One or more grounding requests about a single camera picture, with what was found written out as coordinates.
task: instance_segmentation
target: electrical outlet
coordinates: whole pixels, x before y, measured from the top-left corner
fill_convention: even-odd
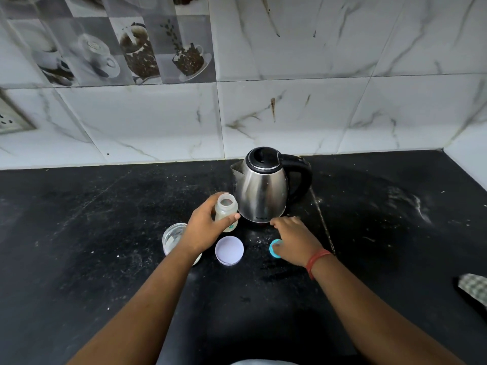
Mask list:
[[[0,135],[29,129],[33,126],[0,98]]]

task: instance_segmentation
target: black handle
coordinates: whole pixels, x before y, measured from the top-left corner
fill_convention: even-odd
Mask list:
[[[294,202],[299,198],[303,197],[311,186],[311,181],[313,180],[313,173],[311,172],[311,165],[302,158],[294,155],[281,154],[280,156],[281,164],[283,165],[284,171],[286,172],[288,188],[289,184],[289,173],[297,172],[301,173],[301,183],[297,189],[288,196],[289,202]]]

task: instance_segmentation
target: kitchen counter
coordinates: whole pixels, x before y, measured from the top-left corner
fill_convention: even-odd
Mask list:
[[[482,311],[454,288],[487,276],[487,192],[440,151],[307,158],[290,205],[325,248],[468,364],[487,358]],[[2,171],[0,363],[63,364],[163,259],[161,237],[216,191],[234,160]],[[355,354],[302,268],[268,252],[277,231],[239,221],[242,260],[214,247],[192,268],[159,363],[316,363]]]

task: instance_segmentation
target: stainless steel kettle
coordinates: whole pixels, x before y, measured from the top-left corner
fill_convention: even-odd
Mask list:
[[[302,158],[258,147],[231,165],[234,196],[240,214],[250,221],[268,223],[284,213],[286,204],[303,196],[311,185],[311,165]],[[301,173],[297,189],[289,194],[289,173]]]

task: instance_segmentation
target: person's left arm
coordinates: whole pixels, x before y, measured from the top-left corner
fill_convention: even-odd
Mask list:
[[[240,217],[235,213],[219,221],[211,219],[212,209],[222,193],[210,196],[193,212],[176,247],[68,365],[156,363],[191,266]]]

